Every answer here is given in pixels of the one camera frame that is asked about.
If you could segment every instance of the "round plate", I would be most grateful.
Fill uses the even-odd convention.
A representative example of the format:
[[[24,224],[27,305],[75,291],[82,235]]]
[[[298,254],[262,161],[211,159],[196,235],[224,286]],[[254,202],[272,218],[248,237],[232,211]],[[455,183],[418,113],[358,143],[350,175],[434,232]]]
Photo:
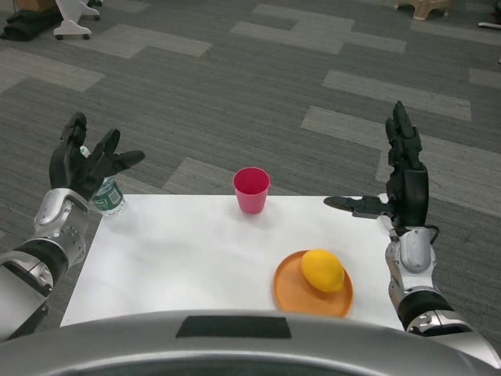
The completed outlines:
[[[340,291],[322,292],[314,288],[301,271],[301,258],[305,252],[287,256],[276,269],[273,279],[276,303],[282,311],[346,317],[353,304],[353,286],[346,269]]]

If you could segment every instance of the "gray carpet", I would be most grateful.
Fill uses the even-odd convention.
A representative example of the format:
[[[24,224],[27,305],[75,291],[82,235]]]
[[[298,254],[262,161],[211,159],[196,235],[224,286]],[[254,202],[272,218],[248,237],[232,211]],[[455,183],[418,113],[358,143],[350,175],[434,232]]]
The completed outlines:
[[[501,33],[490,2],[412,20],[388,0],[106,0],[89,41],[0,44],[0,250],[33,232],[48,164],[73,112],[88,144],[122,131],[147,159],[126,193],[231,193],[243,166],[276,194],[384,191],[383,123],[399,99],[423,135],[435,280],[501,350]],[[0,13],[2,18],[8,13]],[[88,243],[99,224],[93,212]],[[80,273],[50,298],[59,325]]]

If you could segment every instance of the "lemon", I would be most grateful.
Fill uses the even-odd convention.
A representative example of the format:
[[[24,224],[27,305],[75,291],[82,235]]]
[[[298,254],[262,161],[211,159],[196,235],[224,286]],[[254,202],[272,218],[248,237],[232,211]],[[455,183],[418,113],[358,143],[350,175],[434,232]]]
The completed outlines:
[[[301,271],[306,280],[320,291],[334,292],[343,287],[343,266],[336,256],[325,249],[306,252],[301,260]]]

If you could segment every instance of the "bottle label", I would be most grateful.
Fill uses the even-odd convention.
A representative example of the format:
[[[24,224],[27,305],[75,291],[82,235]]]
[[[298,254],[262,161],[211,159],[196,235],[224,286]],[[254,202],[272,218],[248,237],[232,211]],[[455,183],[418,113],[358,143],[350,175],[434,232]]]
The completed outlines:
[[[115,209],[124,200],[124,194],[118,188],[117,182],[113,182],[110,188],[92,198],[92,202],[101,212]]]

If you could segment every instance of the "silver robotic arm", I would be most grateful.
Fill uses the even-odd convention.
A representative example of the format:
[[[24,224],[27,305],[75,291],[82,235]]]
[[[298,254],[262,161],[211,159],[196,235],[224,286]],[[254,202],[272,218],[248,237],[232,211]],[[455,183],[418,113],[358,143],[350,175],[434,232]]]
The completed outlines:
[[[387,120],[386,133],[391,145],[388,164],[394,168],[386,185],[388,202],[383,203],[378,197],[328,197],[324,203],[357,217],[390,217],[394,228],[386,250],[391,274],[389,295],[407,332],[501,368],[496,351],[454,311],[433,283],[437,262],[432,244],[438,227],[425,225],[429,201],[427,169],[419,160],[422,146],[417,128],[412,126],[400,102],[393,110],[393,118]]]
[[[141,151],[115,154],[120,133],[109,131],[85,158],[86,119],[75,114],[52,154],[50,190],[35,217],[35,234],[0,256],[0,341],[34,331],[46,316],[45,301],[58,279],[86,255],[88,201],[107,176],[144,158]]]

